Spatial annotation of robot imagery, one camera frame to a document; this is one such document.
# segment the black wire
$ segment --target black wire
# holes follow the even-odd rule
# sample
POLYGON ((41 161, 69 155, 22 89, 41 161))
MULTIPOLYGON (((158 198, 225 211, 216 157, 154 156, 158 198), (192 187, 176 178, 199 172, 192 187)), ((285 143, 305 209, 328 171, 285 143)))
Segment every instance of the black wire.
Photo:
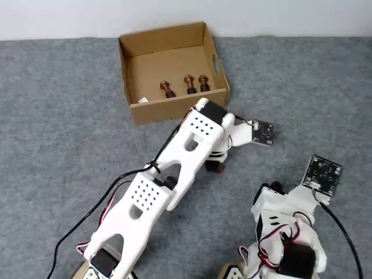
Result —
POLYGON ((296 211, 295 213, 293 213, 293 217, 295 217, 295 215, 296 215, 297 213, 299 213, 299 214, 301 214, 301 215, 304 215, 304 216, 306 217, 306 219, 309 221, 309 224, 310 224, 311 228, 313 227, 313 223, 311 222, 310 218, 309 218, 306 214, 304 214, 304 212, 296 211))
POLYGON ((362 265, 360 264, 360 260, 359 260, 359 257, 358 257, 358 254, 356 252, 356 249, 355 249, 355 246, 349 236, 349 234, 346 232, 344 226, 341 224, 340 220, 338 220, 338 218, 336 217, 336 215, 331 211, 331 209, 328 208, 328 206, 326 206, 324 203, 318 201, 315 197, 315 191, 313 191, 313 195, 314 195, 314 198, 315 200, 320 204, 320 206, 325 210, 325 212, 327 212, 332 218, 333 220, 335 220, 336 224, 338 225, 338 227, 341 229, 342 233, 344 234, 346 240, 348 241, 348 244, 351 248, 351 251, 353 252, 353 256, 354 256, 354 259, 355 259, 355 263, 356 263, 356 267, 358 269, 358 275, 359 275, 359 279, 363 279, 363 270, 362 270, 362 265))
POLYGON ((157 171, 159 171, 158 167, 157 167, 157 164, 156 164, 156 161, 158 160, 160 154, 163 152, 163 150, 165 149, 165 147, 168 145, 168 143, 171 141, 171 139, 173 138, 173 136, 175 135, 175 133, 178 131, 178 129, 180 128, 180 125, 178 125, 173 131, 172 133, 169 135, 169 137, 167 138, 167 140, 165 141, 165 143, 162 145, 162 147, 159 149, 158 153, 155 155, 154 159, 149 163, 149 165, 147 167, 144 167, 143 169, 137 169, 137 170, 132 170, 132 171, 128 171, 127 173, 124 173, 122 175, 120 175, 117 179, 114 180, 114 182, 112 182, 112 184, 110 185, 110 187, 106 190, 106 192, 104 193, 104 195, 99 199, 99 201, 92 207, 91 210, 89 210, 89 212, 87 214, 84 215, 83 218, 80 219, 79 222, 76 223, 76 225, 74 227, 72 227, 56 244, 55 248, 54 248, 54 256, 53 256, 53 265, 52 265, 52 268, 47 276, 46 279, 50 279, 52 277, 52 274, 54 272, 54 269, 56 268, 56 265, 57 265, 57 254, 58 254, 58 248, 59 246, 61 245, 61 243, 63 241, 66 240, 67 237, 69 237, 77 228, 79 228, 79 226, 90 216, 92 215, 92 213, 98 208, 98 206, 101 205, 101 203, 106 199, 106 197, 110 194, 111 190, 115 187, 115 185, 120 182, 120 180, 122 180, 123 178, 127 177, 127 176, 131 176, 133 174, 137 174, 137 173, 142 173, 144 171, 148 171, 150 170, 151 168, 155 167, 157 169, 157 171))
POLYGON ((238 115, 235 115, 235 119, 238 119, 238 120, 241 120, 243 121, 245 124, 249 125, 249 126, 253 126, 253 124, 249 124, 248 121, 246 121, 243 117, 241 116, 238 116, 238 115))

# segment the white plastic part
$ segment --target white plastic part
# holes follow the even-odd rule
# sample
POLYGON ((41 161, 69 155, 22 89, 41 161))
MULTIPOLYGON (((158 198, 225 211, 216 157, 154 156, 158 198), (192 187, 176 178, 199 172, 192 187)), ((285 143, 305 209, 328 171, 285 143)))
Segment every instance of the white plastic part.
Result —
MULTIPOLYGON (((329 203, 330 198, 328 196, 320 193, 317 194, 318 200, 327 204, 329 203)), ((312 190, 300 185, 288 194, 284 195, 270 188, 263 187, 259 197, 251 208, 255 221, 258 222, 260 218, 262 221, 261 236, 258 241, 279 226, 283 224, 287 225, 281 228, 273 236, 264 239, 261 243, 261 248, 265 249, 267 252, 269 261, 274 264, 278 264, 281 261, 284 253, 280 233, 286 233, 287 236, 290 236, 291 234, 295 235, 298 231, 297 226, 295 225, 295 223, 297 223, 299 226, 299 235, 295 242, 311 247, 316 254, 316 263, 312 279, 318 279, 319 277, 317 273, 323 272, 327 265, 326 253, 316 232, 311 227, 315 222, 313 214, 317 205, 318 203, 314 199, 312 190)), ((260 261, 258 257, 255 256, 257 255, 257 252, 258 246, 256 242, 249 247, 249 266, 244 269, 244 274, 247 277, 253 275, 254 271, 257 271, 259 267, 260 261)), ((269 269, 266 266, 262 267, 260 273, 262 279, 293 279, 293 277, 277 274, 275 270, 269 269)))
POLYGON ((239 268, 233 267, 225 276, 225 279, 243 279, 243 274, 240 272, 239 268))
POLYGON ((123 252, 112 279, 126 278, 145 249, 153 225, 167 206, 172 193, 138 173, 121 200, 93 233, 84 257, 91 260, 104 242, 116 234, 124 239, 123 252))
POLYGON ((195 105, 197 111, 201 111, 202 108, 209 102, 207 98, 201 98, 195 105))
MULTIPOLYGON (((157 175, 155 168, 138 173, 122 199, 112 207, 97 231, 92 234, 90 244, 84 252, 87 260, 91 260, 112 236, 119 234, 124 239, 121 259, 112 271, 111 279, 123 279, 129 275, 145 249, 152 228, 162 212, 165 209, 171 211, 178 205, 194 182, 197 171, 210 159, 210 154, 219 144, 223 142, 222 145, 228 148, 229 135, 236 127, 235 117, 227 113, 222 125, 218 125, 199 112, 207 102, 206 98, 199 100, 195 105, 196 109, 189 112, 156 161, 159 170, 165 170, 173 164, 181 165, 175 187, 169 190, 154 183, 157 175), (196 146, 193 150, 187 150, 190 143, 196 146)), ((234 135, 235 138, 245 136, 246 132, 235 132, 234 135)), ((226 156, 227 152, 224 151, 219 160, 224 160, 226 156)))

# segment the circuit board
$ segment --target circuit board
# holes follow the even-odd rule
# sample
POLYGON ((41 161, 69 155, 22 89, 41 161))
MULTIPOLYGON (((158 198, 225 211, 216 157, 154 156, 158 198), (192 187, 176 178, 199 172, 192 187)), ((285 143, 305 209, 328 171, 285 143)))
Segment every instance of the circuit board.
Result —
POLYGON ((303 177, 302 185, 333 197, 341 172, 341 165, 313 155, 303 177))
POLYGON ((274 142, 273 124, 256 119, 252 120, 252 142, 272 146, 274 142))

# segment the perforated panel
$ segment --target perforated panel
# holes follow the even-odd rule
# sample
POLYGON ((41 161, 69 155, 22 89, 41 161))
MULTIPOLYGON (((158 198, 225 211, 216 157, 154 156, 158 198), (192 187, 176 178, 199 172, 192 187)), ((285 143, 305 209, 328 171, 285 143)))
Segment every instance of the perforated panel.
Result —
POLYGON ((162 206, 164 200, 169 196, 168 193, 142 174, 137 174, 128 189, 128 194, 132 203, 144 213, 162 206))
POLYGON ((223 128, 220 125, 196 110, 189 114, 183 123, 183 127, 187 127, 195 135, 211 142, 223 135, 223 128))

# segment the screw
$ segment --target screw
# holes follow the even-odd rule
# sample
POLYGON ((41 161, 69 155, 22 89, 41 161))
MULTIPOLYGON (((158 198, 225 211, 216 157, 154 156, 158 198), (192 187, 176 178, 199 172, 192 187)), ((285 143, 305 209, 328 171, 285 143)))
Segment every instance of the screw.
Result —
POLYGON ((199 82, 201 83, 201 85, 200 85, 200 91, 205 92, 205 91, 209 91, 210 90, 207 81, 208 81, 208 77, 205 76, 204 74, 202 74, 201 76, 199 76, 199 82))
POLYGON ((165 96, 167 98, 172 98, 176 96, 175 93, 169 88, 169 83, 165 80, 163 80, 160 83, 160 89, 165 90, 165 96))
POLYGON ((184 78, 184 81, 187 83, 187 94, 195 94, 196 93, 196 89, 195 89, 195 87, 192 83, 193 80, 194 80, 194 78, 190 74, 187 74, 184 78))

